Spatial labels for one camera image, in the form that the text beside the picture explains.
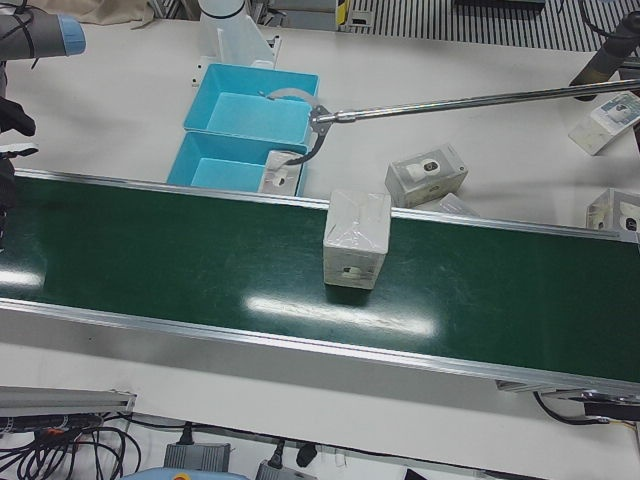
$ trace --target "blue object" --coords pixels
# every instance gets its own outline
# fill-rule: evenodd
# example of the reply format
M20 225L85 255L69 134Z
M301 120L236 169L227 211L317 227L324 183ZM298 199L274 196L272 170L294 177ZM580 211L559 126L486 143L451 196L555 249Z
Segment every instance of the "blue object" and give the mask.
M301 99L269 100L280 88L316 95L318 76L214 63L209 65L187 114L188 131L308 146L311 107Z
M84 52L87 42L80 23L70 15L58 15L58 22L67 56L79 55Z
M181 478L184 480L248 480L243 475L235 473L221 472L200 472L197 470L179 470L177 468L152 468L144 472L133 473L122 478L128 480L174 480Z
M167 183L256 192L271 150L304 153L306 147L187 132Z

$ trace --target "white table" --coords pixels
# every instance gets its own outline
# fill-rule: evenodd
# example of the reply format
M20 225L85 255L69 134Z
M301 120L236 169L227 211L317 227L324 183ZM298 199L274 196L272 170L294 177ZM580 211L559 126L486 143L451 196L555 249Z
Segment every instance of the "white table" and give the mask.
M37 156L19 166L166 181L195 89L195 24L88 27L87 52L9 65L8 98L38 124ZM567 85L590 54L477 44L279 32L278 68L317 73L330 109ZM604 101L614 94L603 95ZM446 142L470 173L459 192L482 216L584 226L605 188L640 191L631 132L590 157L567 132L597 102L573 99L335 125L309 164L305 196L384 192L388 162Z
M8 98L34 116L42 149L16 163L164 181L195 93L196 27L86 27L83 56L43 59L35 71L12 62ZM589 58L279 33L279 68L318 73L321 100L332 109L554 87ZM582 225L586 205L605 187L640 188L631 135L596 158L566 137L591 108L560 100L337 125L309 166L305 193L382 191L388 161L451 142L471 170L460 196L481 214ZM12 139L23 140L3 135ZM498 392L489 381L259 347L193 349L181 339L97 326L2 322L4 385L129 390L150 414L559 480L638 474L627 429L561 425L529 396ZM140 348L123 351L120 335L136 335Z

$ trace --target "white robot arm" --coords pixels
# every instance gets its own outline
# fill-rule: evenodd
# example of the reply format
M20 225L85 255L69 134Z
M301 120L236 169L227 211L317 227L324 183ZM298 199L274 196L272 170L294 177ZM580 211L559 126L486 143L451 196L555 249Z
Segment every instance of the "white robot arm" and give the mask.
M244 0L199 0L205 63L274 68L275 53L247 13Z

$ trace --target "blue plastic bin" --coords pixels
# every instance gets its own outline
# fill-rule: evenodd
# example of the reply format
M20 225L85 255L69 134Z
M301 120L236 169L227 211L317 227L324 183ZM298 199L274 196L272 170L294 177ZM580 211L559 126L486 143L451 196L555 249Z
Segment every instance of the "blue plastic bin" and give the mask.
M280 88L298 88L316 95L318 76L213 63L202 80L184 128L308 146L311 107L296 98L264 97Z
M271 150L306 147L250 138L187 132L167 183L256 192Z

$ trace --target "white box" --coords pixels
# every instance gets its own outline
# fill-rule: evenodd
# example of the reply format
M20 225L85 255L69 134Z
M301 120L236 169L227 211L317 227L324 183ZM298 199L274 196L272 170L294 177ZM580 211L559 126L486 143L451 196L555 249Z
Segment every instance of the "white box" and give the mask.
M324 230L324 282L373 289L389 249L391 197L334 190Z
M638 232L640 195L609 188L589 205L587 228Z
M638 121L640 98L624 92L591 112L569 132L569 138L589 155L595 155Z
M438 210L443 213L451 213L453 215L464 215L465 217L479 217L478 213L460 200L454 193L447 193L442 200L438 202Z
M389 164L385 185L396 207L412 208L460 188L468 170L450 144Z
M302 165L285 165L285 163L299 156L299 153L271 150L264 165L258 192L295 196L301 183Z

